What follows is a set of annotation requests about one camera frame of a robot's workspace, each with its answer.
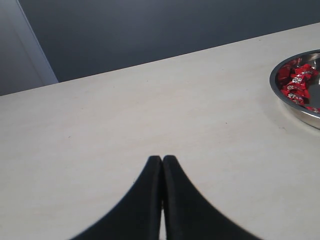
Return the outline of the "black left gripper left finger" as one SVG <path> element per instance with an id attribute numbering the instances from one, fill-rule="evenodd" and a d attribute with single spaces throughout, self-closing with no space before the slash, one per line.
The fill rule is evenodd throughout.
<path id="1" fill-rule="evenodd" d="M 74 240 L 158 240 L 164 173 L 159 156 L 150 156 L 125 196 Z"/>

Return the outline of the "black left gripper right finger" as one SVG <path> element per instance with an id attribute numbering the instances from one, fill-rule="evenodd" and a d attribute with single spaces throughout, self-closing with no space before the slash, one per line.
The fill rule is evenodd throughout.
<path id="1" fill-rule="evenodd" d="M 258 239 L 214 208 L 192 184 L 174 155 L 166 155 L 162 163 L 168 240 Z"/>

